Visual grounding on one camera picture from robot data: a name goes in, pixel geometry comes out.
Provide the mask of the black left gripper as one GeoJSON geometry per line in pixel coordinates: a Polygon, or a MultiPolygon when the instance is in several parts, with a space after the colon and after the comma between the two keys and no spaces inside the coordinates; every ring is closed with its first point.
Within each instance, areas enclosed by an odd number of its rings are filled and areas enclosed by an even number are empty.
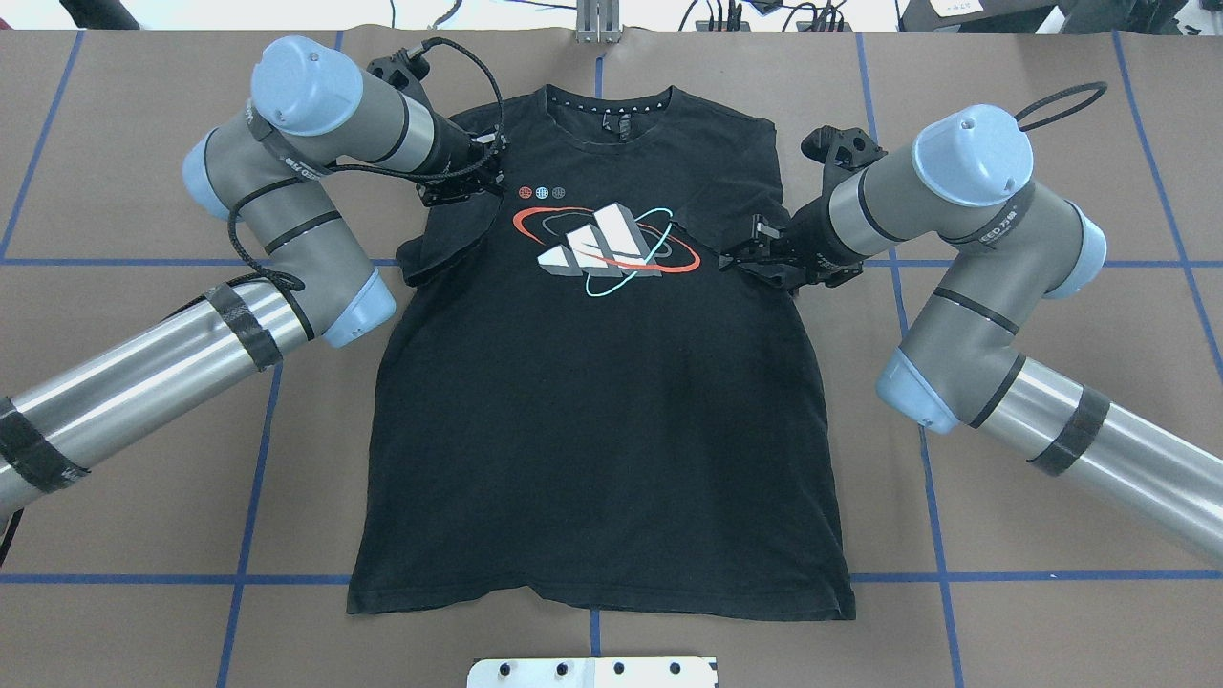
{"type": "Polygon", "coordinates": [[[467,131],[442,115],[432,115],[434,142],[426,163],[419,166],[423,176],[442,178],[417,183],[417,196],[424,207],[470,200],[476,193],[503,196],[505,174],[501,153],[508,145],[506,134],[479,134],[467,131]]]}

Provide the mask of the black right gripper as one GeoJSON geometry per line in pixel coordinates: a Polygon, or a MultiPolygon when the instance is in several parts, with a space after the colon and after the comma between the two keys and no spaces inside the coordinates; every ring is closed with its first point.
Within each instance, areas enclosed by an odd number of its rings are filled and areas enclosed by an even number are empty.
{"type": "Polygon", "coordinates": [[[783,227],[783,237],[766,215],[752,215],[723,230],[718,244],[720,271],[742,269],[781,284],[783,290],[837,288],[862,274],[865,258],[838,238],[826,197],[797,210],[783,227]]]}

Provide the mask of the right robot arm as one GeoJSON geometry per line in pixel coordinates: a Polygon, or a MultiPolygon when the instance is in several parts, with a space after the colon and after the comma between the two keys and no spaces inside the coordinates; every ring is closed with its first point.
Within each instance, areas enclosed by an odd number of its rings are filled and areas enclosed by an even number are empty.
{"type": "Polygon", "coordinates": [[[1040,301],[1097,277],[1106,235],[1033,178],[1033,149],[1013,114],[967,106],[896,152],[826,125],[801,152],[823,166],[821,196],[789,222],[752,218],[722,244],[722,269],[783,290],[835,287],[870,257],[938,235],[956,257],[874,392],[934,433],[974,426],[1221,562],[1221,459],[1014,348],[1040,301]]]}

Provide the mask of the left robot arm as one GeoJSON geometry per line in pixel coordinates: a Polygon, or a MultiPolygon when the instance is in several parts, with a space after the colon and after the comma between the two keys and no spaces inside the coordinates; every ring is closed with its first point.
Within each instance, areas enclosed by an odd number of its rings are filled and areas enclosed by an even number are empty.
{"type": "Polygon", "coordinates": [[[476,134],[433,108],[429,35],[361,66],[280,35],[235,119],[183,156],[183,187],[225,222],[246,271],[157,326],[2,400],[4,517],[75,486],[93,467],[316,339],[345,347],[397,304],[333,204],[331,174],[415,183],[427,207],[494,193],[504,123],[476,134]]]}

